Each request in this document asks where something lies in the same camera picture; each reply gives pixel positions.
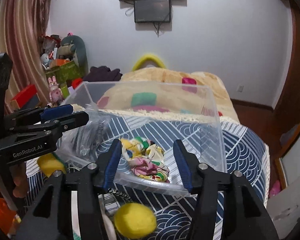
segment transparent plastic box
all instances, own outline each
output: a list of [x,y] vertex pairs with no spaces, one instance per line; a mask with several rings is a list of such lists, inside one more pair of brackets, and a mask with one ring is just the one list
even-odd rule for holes
[[[170,169],[170,183],[132,174],[123,157],[115,183],[167,195],[189,195],[176,168],[172,149],[175,139],[181,139],[200,162],[226,172],[218,111],[213,93],[207,86],[151,81],[83,82],[63,104],[76,104],[111,117],[105,141],[96,149],[95,158],[106,154],[114,138],[150,137],[165,150],[164,164]],[[58,154],[79,169],[89,163],[68,152]]]

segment person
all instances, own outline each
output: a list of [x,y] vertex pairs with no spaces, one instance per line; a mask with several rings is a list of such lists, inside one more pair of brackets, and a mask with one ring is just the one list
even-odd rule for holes
[[[25,197],[29,188],[26,175],[26,163],[21,163],[17,166],[16,172],[13,174],[13,181],[16,184],[13,195],[19,198]],[[15,215],[16,212],[9,209],[0,192],[0,228],[5,234],[8,234]]]

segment yellow ball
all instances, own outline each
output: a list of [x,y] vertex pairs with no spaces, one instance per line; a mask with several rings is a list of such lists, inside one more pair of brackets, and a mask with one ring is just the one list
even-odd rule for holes
[[114,225],[121,235],[138,239],[155,230],[157,219],[150,208],[138,203],[126,203],[114,215]]

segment curtain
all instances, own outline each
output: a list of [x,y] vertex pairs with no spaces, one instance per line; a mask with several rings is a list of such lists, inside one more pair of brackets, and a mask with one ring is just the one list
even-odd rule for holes
[[12,113],[10,99],[29,84],[34,84],[45,105],[49,87],[41,65],[38,38],[45,34],[50,0],[0,0],[0,53],[13,61],[5,113]]

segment human hand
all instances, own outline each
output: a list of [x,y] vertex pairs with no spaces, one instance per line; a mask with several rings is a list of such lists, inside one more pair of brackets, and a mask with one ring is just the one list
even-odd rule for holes
[[15,171],[12,177],[16,187],[13,190],[13,195],[15,197],[23,198],[27,195],[29,188],[28,179],[26,175],[26,163],[17,164],[14,168]]

